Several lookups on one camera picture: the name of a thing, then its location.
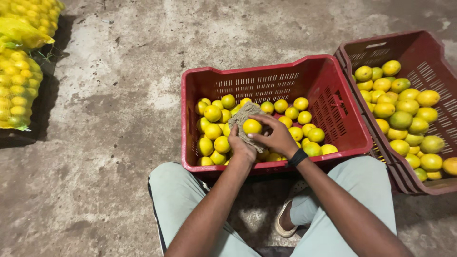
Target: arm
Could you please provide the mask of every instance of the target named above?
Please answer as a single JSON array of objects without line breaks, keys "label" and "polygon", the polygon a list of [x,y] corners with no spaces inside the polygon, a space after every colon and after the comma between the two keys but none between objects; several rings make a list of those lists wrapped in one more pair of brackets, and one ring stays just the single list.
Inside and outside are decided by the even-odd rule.
[{"label": "arm", "polygon": [[[271,136],[248,136],[264,143],[287,159],[299,149],[286,126],[269,115],[250,116],[273,129]],[[298,171],[313,189],[322,208],[352,250],[361,257],[411,257],[404,244],[363,204],[333,181],[309,158],[297,166]]]},{"label": "arm", "polygon": [[210,252],[233,202],[255,161],[256,150],[237,137],[235,124],[228,137],[234,155],[214,187],[184,221],[165,257],[204,257]]}]

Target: black bracelet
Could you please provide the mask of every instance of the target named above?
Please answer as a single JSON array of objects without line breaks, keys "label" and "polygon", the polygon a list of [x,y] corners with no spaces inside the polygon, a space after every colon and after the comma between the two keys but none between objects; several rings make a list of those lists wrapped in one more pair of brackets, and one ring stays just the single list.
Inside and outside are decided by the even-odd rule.
[{"label": "black bracelet", "polygon": [[308,155],[303,151],[303,149],[298,149],[297,152],[292,156],[292,159],[290,159],[284,166],[286,168],[290,166],[296,167],[306,158],[308,158]]}]

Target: leg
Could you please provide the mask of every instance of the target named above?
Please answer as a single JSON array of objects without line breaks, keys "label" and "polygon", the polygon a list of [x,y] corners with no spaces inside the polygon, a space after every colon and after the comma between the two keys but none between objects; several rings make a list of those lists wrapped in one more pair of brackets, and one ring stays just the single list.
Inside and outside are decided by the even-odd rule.
[{"label": "leg", "polygon": [[[385,164],[369,156],[356,157],[339,164],[329,172],[329,177],[397,234]],[[310,188],[293,199],[290,217],[295,225],[311,223],[292,256],[304,253],[310,256],[357,256],[322,210]]]},{"label": "leg", "polygon": [[[149,176],[149,184],[157,223],[168,247],[186,218],[206,194],[199,180],[181,164],[173,162],[155,168]],[[225,222],[210,256],[259,255]]]}]

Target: stained floor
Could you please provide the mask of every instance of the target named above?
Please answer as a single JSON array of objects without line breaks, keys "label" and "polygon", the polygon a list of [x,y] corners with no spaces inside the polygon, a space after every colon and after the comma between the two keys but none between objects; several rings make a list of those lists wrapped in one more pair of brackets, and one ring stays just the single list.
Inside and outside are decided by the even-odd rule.
[{"label": "stained floor", "polygon": [[[457,68],[454,0],[64,2],[71,38],[42,140],[0,150],[1,257],[161,255],[146,178],[181,158],[186,69],[288,63],[414,29],[441,38]],[[229,221],[249,245],[299,240],[271,226],[289,185],[243,186]],[[416,256],[455,256],[456,197],[394,197],[399,237]]]}]

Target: maroon plastic crate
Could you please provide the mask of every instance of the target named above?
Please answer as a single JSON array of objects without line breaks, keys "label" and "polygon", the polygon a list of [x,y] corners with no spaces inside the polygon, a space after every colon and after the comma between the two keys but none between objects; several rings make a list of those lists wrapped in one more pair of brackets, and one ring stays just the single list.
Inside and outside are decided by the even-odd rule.
[{"label": "maroon plastic crate", "polygon": [[358,107],[373,138],[371,155],[386,163],[394,187],[407,194],[443,194],[457,191],[457,177],[443,173],[443,179],[421,182],[409,163],[390,146],[363,99],[353,71],[363,65],[381,67],[397,60],[402,68],[396,75],[411,81],[419,91],[435,90],[441,99],[434,106],[439,118],[430,125],[426,135],[437,135],[446,142],[439,153],[443,160],[457,156],[457,76],[444,59],[444,46],[427,31],[394,33],[358,39],[340,45],[335,53]]},{"label": "maroon plastic crate", "polygon": [[[325,143],[339,152],[311,157],[321,163],[340,157],[365,154],[372,140],[335,57],[327,54],[304,57],[289,64],[278,64],[239,70],[217,70],[211,67],[190,69],[181,80],[181,158],[184,168],[200,177],[217,177],[224,165],[196,166],[199,116],[194,107],[201,97],[211,101],[232,94],[237,103],[245,97],[253,102],[292,103],[304,96],[309,101],[312,122],[325,132]],[[266,174],[289,171],[286,161],[256,163],[251,171]]]}]

